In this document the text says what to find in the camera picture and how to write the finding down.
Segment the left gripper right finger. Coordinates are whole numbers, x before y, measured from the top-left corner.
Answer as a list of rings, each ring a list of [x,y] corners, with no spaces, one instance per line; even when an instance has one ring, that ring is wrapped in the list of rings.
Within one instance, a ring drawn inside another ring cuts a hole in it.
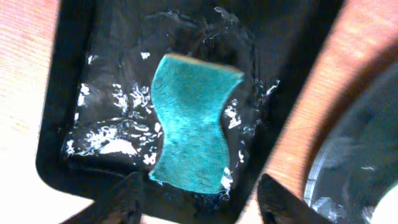
[[[263,174],[258,182],[257,201],[264,223],[332,224],[269,174]]]

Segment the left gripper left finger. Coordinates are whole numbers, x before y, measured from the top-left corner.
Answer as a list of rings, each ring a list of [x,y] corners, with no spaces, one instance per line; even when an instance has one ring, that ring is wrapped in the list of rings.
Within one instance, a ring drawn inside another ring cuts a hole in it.
[[[140,224],[142,174],[133,172],[62,224]]]

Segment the light blue plate bottom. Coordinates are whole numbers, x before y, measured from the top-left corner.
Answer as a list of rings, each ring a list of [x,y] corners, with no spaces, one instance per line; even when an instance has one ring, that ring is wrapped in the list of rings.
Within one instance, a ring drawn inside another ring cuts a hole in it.
[[[397,199],[397,183],[395,183],[377,204],[371,224],[397,224]]]

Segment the green sponge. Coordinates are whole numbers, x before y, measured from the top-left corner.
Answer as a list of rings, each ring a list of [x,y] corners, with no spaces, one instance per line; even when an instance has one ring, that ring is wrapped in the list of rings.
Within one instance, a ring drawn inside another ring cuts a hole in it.
[[[163,130],[161,155],[150,180],[199,194],[217,194],[229,149],[220,116],[244,72],[180,54],[165,54],[151,86]]]

